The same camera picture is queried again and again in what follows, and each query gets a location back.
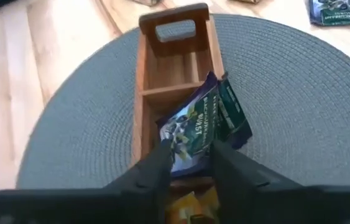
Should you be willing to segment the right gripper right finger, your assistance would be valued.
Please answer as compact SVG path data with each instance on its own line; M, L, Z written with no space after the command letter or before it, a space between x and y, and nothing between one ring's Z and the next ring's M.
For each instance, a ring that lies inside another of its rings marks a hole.
M350 223L350 186L302 185L213 141L221 223Z

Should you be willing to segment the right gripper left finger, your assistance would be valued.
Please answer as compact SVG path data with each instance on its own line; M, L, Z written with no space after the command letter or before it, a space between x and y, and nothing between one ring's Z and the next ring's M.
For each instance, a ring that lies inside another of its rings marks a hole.
M170 145L101 188L0 190L0 223L164 223Z

